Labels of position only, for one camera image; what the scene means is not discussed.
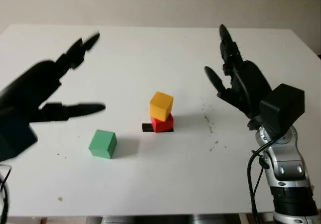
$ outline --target floor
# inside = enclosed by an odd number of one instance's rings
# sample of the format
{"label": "floor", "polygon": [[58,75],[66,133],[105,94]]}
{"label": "floor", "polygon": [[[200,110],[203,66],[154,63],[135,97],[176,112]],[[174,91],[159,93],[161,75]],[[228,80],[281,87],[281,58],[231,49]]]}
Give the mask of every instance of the floor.
{"label": "floor", "polygon": [[[7,224],[41,224],[41,218],[10,217]],[[86,224],[85,217],[50,217],[46,224]]]}

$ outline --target block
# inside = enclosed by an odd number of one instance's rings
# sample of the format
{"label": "block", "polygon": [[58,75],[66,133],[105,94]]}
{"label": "block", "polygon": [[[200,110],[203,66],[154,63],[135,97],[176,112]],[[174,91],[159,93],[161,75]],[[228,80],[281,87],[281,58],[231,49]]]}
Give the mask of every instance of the block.
{"label": "block", "polygon": [[[155,132],[150,123],[141,124],[141,130],[143,132]],[[174,132],[174,129],[171,128],[170,130],[163,131],[162,133],[167,133],[167,132]]]}
{"label": "block", "polygon": [[165,122],[155,119],[153,117],[150,117],[150,120],[154,132],[164,132],[173,128],[174,119],[171,114],[168,116]]}
{"label": "block", "polygon": [[114,132],[97,130],[92,138],[89,150],[93,156],[111,159],[117,145]]}
{"label": "block", "polygon": [[172,110],[174,98],[162,92],[156,92],[149,102],[149,115],[165,122]]}

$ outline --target dirt speck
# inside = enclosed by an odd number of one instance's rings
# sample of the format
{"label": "dirt speck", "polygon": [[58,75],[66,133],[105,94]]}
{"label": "dirt speck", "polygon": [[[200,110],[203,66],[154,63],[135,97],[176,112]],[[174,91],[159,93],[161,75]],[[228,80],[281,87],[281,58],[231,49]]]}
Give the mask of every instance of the dirt speck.
{"label": "dirt speck", "polygon": [[211,124],[210,124],[210,120],[209,120],[209,118],[205,115],[204,116],[204,118],[206,119],[206,122],[207,122],[207,124],[208,124],[208,126],[209,126],[209,129],[210,129],[210,133],[212,134],[213,133],[213,129],[212,129],[212,126],[211,126]]}

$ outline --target black cable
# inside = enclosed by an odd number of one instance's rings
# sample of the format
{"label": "black cable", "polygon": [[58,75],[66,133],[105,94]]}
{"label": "black cable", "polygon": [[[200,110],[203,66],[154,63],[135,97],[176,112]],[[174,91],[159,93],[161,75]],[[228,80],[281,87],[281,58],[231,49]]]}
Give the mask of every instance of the black cable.
{"label": "black cable", "polygon": [[2,191],[4,191],[4,207],[2,209],[2,214],[1,214],[1,220],[0,220],[0,224],[5,224],[7,222],[8,219],[8,210],[9,210],[9,196],[8,196],[8,191],[7,191],[7,185],[6,185],[6,181],[11,173],[12,167],[10,165],[5,165],[5,164],[0,164],[0,166],[6,166],[9,167],[9,171],[6,174],[5,178],[2,180],[2,177],[0,175],[0,195],[2,197]]}
{"label": "black cable", "polygon": [[259,186],[260,179],[261,179],[262,174],[263,174],[263,170],[264,170],[264,168],[262,167],[262,168],[261,168],[261,172],[260,172],[260,174],[259,174],[259,177],[257,178],[257,182],[256,182],[256,185],[255,185],[255,188],[254,188],[254,196],[255,196],[255,193],[256,193],[256,189],[257,189],[257,187]]}
{"label": "black cable", "polygon": [[5,182],[7,181],[8,177],[9,177],[9,175],[10,175],[10,173],[11,173],[12,166],[11,166],[11,165],[5,165],[5,164],[0,164],[0,166],[5,166],[5,167],[8,167],[8,168],[9,168],[9,171],[8,171],[8,173],[6,174],[4,180],[3,180],[3,181],[0,181],[0,184],[1,184],[0,192],[2,192],[2,189],[3,189],[3,187],[4,187],[4,184],[5,184]]}
{"label": "black cable", "polygon": [[260,148],[258,148],[253,153],[253,155],[251,156],[251,158],[249,159],[249,162],[247,164],[247,181],[248,181],[249,189],[250,189],[250,197],[251,197],[253,218],[254,218],[254,222],[256,224],[260,224],[260,221],[259,221],[259,215],[258,215],[257,209],[256,209],[255,196],[254,196],[254,191],[253,191],[253,186],[252,186],[252,179],[251,179],[252,163],[253,163],[253,161],[254,161],[256,156],[258,156],[266,148],[268,148],[271,145],[273,145],[279,138],[277,137],[274,140],[271,140],[271,141],[267,142],[266,144],[264,144],[263,146],[261,146]]}

